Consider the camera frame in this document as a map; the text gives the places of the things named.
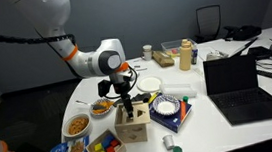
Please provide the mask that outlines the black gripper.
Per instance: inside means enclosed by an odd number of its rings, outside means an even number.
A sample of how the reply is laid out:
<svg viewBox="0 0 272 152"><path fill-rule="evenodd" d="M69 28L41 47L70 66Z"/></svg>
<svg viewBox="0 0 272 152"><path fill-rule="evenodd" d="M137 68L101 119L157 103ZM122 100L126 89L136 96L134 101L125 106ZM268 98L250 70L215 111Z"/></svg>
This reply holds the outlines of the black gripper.
<svg viewBox="0 0 272 152"><path fill-rule="evenodd" d="M122 95L125 95L122 97L122 101L124 103L126 113L128 113L129 118L133 118L133 106L130 100L130 95L126 94L133 89L136 82L136 73L133 71L113 73L109 75L109 81L103 79L98 83L98 94L100 97L107 97L110 88L113 87L114 92L116 93L116 98L120 98Z"/></svg>

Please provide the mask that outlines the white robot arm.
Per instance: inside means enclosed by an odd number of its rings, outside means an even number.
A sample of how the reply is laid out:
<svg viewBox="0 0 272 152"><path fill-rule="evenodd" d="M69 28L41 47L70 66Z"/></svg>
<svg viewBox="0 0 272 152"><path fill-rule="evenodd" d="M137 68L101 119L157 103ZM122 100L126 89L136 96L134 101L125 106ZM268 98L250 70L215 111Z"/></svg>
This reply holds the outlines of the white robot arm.
<svg viewBox="0 0 272 152"><path fill-rule="evenodd" d="M64 26L70 16L69 0L8 0L32 22L39 35L37 38L20 38L0 35L0 43L47 44L69 66L78 78L100 77L100 97L113 89L122 99L126 112L133 111L129 91L137 82L137 73L125 61L125 52L118 39L102 40L99 48L92 52L79 50L75 36L66 33ZM9 152L7 144L0 140L0 152Z"/></svg>

